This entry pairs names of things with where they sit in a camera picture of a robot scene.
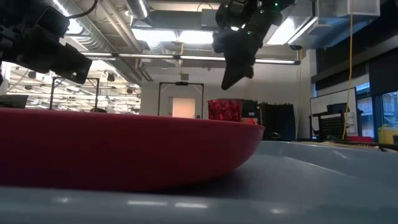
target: ductwork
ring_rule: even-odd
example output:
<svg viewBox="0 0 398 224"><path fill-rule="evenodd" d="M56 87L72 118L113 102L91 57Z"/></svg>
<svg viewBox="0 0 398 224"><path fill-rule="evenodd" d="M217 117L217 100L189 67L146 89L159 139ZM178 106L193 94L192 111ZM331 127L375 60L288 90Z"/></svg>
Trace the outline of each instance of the ductwork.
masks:
<svg viewBox="0 0 398 224"><path fill-rule="evenodd" d="M166 54L164 44L161 42L148 42L148 47L154 54Z"/></svg>
<svg viewBox="0 0 398 224"><path fill-rule="evenodd" d="M380 16L380 0L317 0L313 5L316 14L308 13L311 2L298 0L295 9L289 15L294 24L299 24L303 18L316 16L318 21L302 33L292 44L305 48L319 49L336 45L350 33L351 3L353 9L353 32L361 30Z"/></svg>
<svg viewBox="0 0 398 224"><path fill-rule="evenodd" d="M69 14L82 13L80 8L73 2L73 0L64 0L62 3L57 0L49 1L52 6L60 9L60 6L64 8ZM104 37L104 35L97 29L97 27L90 21L89 18L81 17L76 19L79 26L83 28L80 33L80 37L74 39L84 46L90 52L117 52L111 43ZM121 58L117 58L113 61L106 61L106 63L115 67L117 72L128 82L140 83L142 81L142 74L138 70L133 69L127 62Z"/></svg>
<svg viewBox="0 0 398 224"><path fill-rule="evenodd" d="M146 0L126 0L126 5L135 19L145 19L149 15L149 5Z"/></svg>

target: yellow cable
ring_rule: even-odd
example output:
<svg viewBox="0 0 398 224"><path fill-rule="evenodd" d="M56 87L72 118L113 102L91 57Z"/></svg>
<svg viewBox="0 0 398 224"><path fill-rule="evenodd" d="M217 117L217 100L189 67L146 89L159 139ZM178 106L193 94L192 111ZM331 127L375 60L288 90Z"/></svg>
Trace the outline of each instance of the yellow cable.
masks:
<svg viewBox="0 0 398 224"><path fill-rule="evenodd" d="M349 25L349 78L348 78L348 95L347 95L347 105L346 105L346 113L344 118L344 131L342 139L347 132L347 124L348 124L348 103L349 103L349 93L351 92L351 81L353 77L353 27L354 27L354 15L353 15L353 8L354 8L354 0L351 0L351 15L350 15L350 25Z"/></svg>

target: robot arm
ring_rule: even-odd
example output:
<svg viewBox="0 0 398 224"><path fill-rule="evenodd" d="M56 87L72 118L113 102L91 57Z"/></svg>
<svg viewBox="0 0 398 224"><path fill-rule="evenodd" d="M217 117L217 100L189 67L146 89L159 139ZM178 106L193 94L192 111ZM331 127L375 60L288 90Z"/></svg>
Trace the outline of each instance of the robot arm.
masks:
<svg viewBox="0 0 398 224"><path fill-rule="evenodd" d="M16 63L40 73L84 84L92 61L71 45L63 46L69 18L44 0L0 1L0 63Z"/></svg>
<svg viewBox="0 0 398 224"><path fill-rule="evenodd" d="M213 49L224 53L226 68L221 84L227 90L243 77L252 78L255 55L271 25L282 22L281 10L295 0L231 0L216 13L219 30L213 34Z"/></svg>

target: cable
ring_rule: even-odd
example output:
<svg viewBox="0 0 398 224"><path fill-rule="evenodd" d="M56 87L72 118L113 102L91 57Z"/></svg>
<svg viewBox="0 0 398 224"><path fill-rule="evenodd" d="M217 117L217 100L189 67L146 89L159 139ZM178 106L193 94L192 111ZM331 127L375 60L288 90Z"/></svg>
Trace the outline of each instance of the cable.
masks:
<svg viewBox="0 0 398 224"><path fill-rule="evenodd" d="M88 14L90 14L91 12L94 11L94 9L97 6L97 4L98 4L98 0L94 0L94 4L87 11L79 13L79 14L76 14L76 15L68 16L67 18L68 19L76 19L76 18L80 18L80 17L83 17L83 16L87 16Z"/></svg>
<svg viewBox="0 0 398 224"><path fill-rule="evenodd" d="M353 27L354 27L354 15L353 15L353 7L354 0L351 0L351 16L350 16L350 27L349 27L349 78L348 78L348 95L347 95L347 105L346 105L346 114L344 118L344 131L343 136L341 137L344 140L344 137L347 133L347 124L348 124L348 103L349 103L349 93L351 92L351 81L353 77Z"/></svg>
<svg viewBox="0 0 398 224"><path fill-rule="evenodd" d="M203 2L199 3L199 5L198 5L198 7L197 7L197 12L199 11L199 7L200 7L203 3L206 3L208 6L210 6L211 9L213 9L213 6L211 6L211 4L209 4L209 3L206 2L206 1L203 1Z"/></svg>

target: black equipment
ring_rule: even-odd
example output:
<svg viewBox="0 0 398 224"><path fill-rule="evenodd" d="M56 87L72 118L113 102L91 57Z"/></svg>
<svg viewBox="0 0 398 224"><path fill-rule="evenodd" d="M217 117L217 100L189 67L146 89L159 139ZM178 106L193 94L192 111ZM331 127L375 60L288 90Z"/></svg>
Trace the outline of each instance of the black equipment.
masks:
<svg viewBox="0 0 398 224"><path fill-rule="evenodd" d="M269 105L267 103L261 103L259 107L259 124L266 128L262 140L296 140L296 123L293 105Z"/></svg>
<svg viewBox="0 0 398 224"><path fill-rule="evenodd" d="M231 0L216 13L219 30L213 33L213 48L224 53L226 68L221 84L227 90L243 77L252 78L255 55L271 25L282 22L281 10L295 0Z"/></svg>
<svg viewBox="0 0 398 224"><path fill-rule="evenodd" d="M12 62L40 73L52 70L84 84L92 61L71 45L59 43L68 30L69 19L76 16L65 17L49 3L0 1L0 64Z"/></svg>
<svg viewBox="0 0 398 224"><path fill-rule="evenodd" d="M25 109L28 95L1 95L0 108Z"/></svg>

